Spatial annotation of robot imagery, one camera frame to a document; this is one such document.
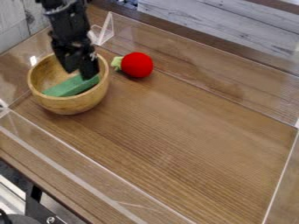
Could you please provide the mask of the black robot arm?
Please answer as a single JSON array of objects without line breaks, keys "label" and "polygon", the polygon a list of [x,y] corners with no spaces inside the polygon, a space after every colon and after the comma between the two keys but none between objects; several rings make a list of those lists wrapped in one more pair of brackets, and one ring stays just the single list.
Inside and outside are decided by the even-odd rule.
[{"label": "black robot arm", "polygon": [[99,73],[99,58],[90,39],[86,0],[35,0],[51,22],[51,48],[68,73],[79,70],[83,80]]}]

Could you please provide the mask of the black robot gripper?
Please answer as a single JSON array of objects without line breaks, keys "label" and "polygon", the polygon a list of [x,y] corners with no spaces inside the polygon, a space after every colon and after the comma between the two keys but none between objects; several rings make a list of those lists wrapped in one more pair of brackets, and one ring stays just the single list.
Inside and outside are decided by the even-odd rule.
[{"label": "black robot gripper", "polygon": [[86,1],[44,1],[51,22],[51,47],[66,72],[79,69],[84,80],[99,74],[99,57],[90,39]]}]

